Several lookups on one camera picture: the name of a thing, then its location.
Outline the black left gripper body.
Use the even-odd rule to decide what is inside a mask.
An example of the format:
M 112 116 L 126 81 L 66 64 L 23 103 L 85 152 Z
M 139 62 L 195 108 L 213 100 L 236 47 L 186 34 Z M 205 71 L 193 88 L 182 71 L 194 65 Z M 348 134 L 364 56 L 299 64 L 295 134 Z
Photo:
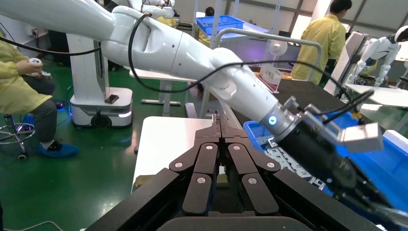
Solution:
M 339 155 L 335 146 L 305 122 L 297 124 L 278 145 L 307 172 L 328 183 L 332 190 L 356 187 L 357 174 L 350 162 Z

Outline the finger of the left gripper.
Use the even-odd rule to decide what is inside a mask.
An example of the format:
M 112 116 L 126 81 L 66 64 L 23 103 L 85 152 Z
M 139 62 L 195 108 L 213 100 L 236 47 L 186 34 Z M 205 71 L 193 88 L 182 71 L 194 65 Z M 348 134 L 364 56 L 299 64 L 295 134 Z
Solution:
M 356 194 L 355 189 L 333 186 L 333 198 L 369 220 L 382 220 L 378 210 Z
M 356 172 L 356 194 L 358 194 L 369 205 L 383 205 L 393 208 L 385 195 L 372 183 L 366 174 L 358 167 L 354 166 Z

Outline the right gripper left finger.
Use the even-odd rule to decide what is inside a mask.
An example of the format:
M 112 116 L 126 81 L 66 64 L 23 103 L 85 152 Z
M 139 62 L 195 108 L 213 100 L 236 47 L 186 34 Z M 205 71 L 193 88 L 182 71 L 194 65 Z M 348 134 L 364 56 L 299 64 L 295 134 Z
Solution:
M 173 160 L 169 167 L 187 182 L 182 211 L 186 216 L 204 216 L 211 204 L 217 181 L 220 117 L 212 115 L 212 125 L 195 132 L 193 146 Z

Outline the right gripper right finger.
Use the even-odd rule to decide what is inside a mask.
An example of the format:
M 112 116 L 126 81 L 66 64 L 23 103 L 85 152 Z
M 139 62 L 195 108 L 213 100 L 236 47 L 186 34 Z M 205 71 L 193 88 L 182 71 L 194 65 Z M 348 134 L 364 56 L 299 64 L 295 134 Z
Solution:
M 252 147 L 246 132 L 220 117 L 220 163 L 225 167 L 233 195 L 242 210 L 257 216 L 275 216 L 279 205 L 268 188 L 268 177 L 280 170 L 278 162 Z

